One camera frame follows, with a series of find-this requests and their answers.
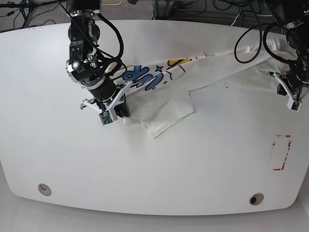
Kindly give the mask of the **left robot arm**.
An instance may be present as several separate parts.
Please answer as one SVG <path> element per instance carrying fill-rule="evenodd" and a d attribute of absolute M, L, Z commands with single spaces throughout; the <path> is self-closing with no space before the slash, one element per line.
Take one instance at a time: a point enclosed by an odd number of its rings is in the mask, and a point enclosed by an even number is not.
<path fill-rule="evenodd" d="M 286 74 L 279 76 L 283 81 L 277 88 L 277 93 L 286 95 L 287 90 L 296 98 L 300 98 L 303 87 L 309 85 L 309 10 L 307 0 L 266 0 L 265 4 L 275 21 L 268 25 L 264 31 L 262 42 L 265 50 L 276 60 L 289 65 Z M 287 30 L 286 41 L 296 51 L 297 59 L 282 58 L 267 46 L 267 34 L 274 26 Z"/>

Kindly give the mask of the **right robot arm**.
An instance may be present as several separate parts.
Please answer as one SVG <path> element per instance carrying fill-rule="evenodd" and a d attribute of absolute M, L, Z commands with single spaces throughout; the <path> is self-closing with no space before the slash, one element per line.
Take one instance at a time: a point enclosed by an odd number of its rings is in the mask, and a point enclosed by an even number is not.
<path fill-rule="evenodd" d="M 71 25 L 68 30 L 70 55 L 66 71 L 74 82 L 93 95 L 103 118 L 111 115 L 108 107 L 115 111 L 116 116 L 128 117 L 130 112 L 124 93 L 126 86 L 115 83 L 127 72 L 127 66 L 121 60 L 124 42 L 119 30 L 100 13 L 100 7 L 99 0 L 67 1 L 65 12 Z M 119 42 L 117 56 L 99 49 L 100 29 L 95 23 L 95 16 L 115 32 Z"/>

